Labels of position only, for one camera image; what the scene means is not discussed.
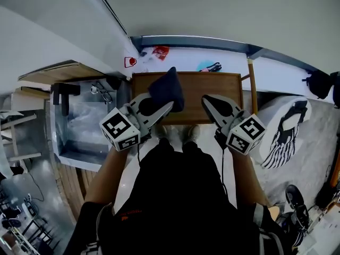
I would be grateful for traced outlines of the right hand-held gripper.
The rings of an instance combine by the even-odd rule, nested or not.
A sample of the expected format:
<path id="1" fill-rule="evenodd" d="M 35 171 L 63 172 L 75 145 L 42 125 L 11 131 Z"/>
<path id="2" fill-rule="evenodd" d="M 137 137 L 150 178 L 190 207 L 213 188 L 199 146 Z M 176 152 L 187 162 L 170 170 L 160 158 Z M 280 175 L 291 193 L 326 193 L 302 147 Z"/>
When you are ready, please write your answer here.
<path id="1" fill-rule="evenodd" d="M 247 155 L 266 133 L 266 127 L 257 115 L 241 110 L 228 97 L 203 95 L 201 103 L 209 119 L 219 127 L 215 132 L 215 139 L 223 150 L 229 147 Z"/>

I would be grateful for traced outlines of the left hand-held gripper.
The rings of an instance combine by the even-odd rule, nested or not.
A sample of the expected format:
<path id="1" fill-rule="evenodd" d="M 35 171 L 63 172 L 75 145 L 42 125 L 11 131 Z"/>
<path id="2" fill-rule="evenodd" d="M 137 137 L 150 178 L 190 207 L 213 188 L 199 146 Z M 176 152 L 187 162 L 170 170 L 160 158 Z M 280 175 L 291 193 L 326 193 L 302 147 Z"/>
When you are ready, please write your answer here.
<path id="1" fill-rule="evenodd" d="M 122 151 L 151 138 L 150 128 L 173 108 L 173 101 L 155 104 L 149 93 L 141 93 L 121 108 L 114 108 L 99 123 L 109 143 Z"/>

